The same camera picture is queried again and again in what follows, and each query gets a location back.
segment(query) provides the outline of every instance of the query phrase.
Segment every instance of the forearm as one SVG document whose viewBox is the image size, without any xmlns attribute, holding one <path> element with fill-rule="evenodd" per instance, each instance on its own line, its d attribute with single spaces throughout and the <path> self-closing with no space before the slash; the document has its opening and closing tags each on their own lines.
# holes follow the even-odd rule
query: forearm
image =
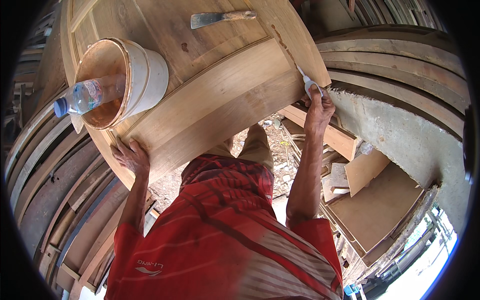
<svg viewBox="0 0 480 300">
<path fill-rule="evenodd" d="M 127 197 L 127 202 L 120 217 L 119 226 L 123 223 L 129 223 L 141 234 L 144 233 L 147 186 L 148 174 L 135 177 L 135 183 Z"/>
<path fill-rule="evenodd" d="M 300 166 L 287 202 L 287 227 L 317 217 L 322 189 L 324 130 L 306 133 Z"/>
</svg>

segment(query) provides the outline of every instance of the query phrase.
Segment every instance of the li-ning logo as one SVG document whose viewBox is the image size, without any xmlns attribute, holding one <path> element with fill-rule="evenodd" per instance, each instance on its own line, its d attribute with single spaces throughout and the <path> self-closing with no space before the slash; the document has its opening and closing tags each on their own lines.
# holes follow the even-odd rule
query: li-ning logo
<svg viewBox="0 0 480 300">
<path fill-rule="evenodd" d="M 143 260 L 138 260 L 137 261 L 138 264 L 143 264 L 143 265 L 150 265 L 150 266 L 159 266 L 160 269 L 163 269 L 163 265 L 160 264 L 160 263 L 153 263 L 153 262 L 144 262 Z M 150 271 L 150 270 L 147 270 L 145 267 L 137 267 L 135 268 L 135 270 L 137 271 L 140 271 L 142 273 L 145 273 L 145 274 L 148 274 L 149 276 L 155 276 L 157 274 L 160 274 L 162 271 L 161 270 L 156 270 L 156 271 Z"/>
</svg>

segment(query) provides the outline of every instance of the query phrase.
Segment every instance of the concrete beam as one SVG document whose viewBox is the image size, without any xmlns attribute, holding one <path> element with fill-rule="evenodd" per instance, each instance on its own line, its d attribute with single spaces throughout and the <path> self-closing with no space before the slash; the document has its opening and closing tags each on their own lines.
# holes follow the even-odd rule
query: concrete beam
<svg viewBox="0 0 480 300">
<path fill-rule="evenodd" d="M 462 143 L 431 116 L 396 98 L 344 82 L 333 81 L 327 90 L 346 130 L 383 152 L 423 189 L 441 184 L 436 200 L 461 233 L 470 192 Z"/>
</svg>

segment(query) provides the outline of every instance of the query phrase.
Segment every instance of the bottle label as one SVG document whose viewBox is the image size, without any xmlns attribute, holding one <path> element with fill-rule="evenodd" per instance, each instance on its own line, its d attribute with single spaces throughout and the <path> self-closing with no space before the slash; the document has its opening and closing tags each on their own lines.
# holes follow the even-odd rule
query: bottle label
<svg viewBox="0 0 480 300">
<path fill-rule="evenodd" d="M 97 79 L 84 81 L 84 86 L 88 90 L 88 110 L 94 109 L 100 105 L 103 98 L 103 91 L 100 82 Z"/>
</svg>

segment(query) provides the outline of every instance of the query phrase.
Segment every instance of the hand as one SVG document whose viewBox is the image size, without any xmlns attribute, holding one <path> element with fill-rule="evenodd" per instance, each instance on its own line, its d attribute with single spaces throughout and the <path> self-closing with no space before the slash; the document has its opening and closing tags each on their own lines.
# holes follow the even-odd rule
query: hand
<svg viewBox="0 0 480 300">
<path fill-rule="evenodd" d="M 330 95 L 324 88 L 320 89 L 324 95 L 323 97 L 317 89 L 317 86 L 314 84 L 310 87 L 310 95 L 312 95 L 312 99 L 310 100 L 307 94 L 302 97 L 305 106 L 309 108 L 305 118 L 305 125 L 303 127 L 306 134 L 323 134 L 330 122 L 330 118 L 335 112 L 335 105 L 333 104 Z"/>
<path fill-rule="evenodd" d="M 150 161 L 145 151 L 134 139 L 129 140 L 130 149 L 117 137 L 117 147 L 111 145 L 110 149 L 117 162 L 124 168 L 132 171 L 136 177 L 146 176 L 150 173 Z"/>
</svg>

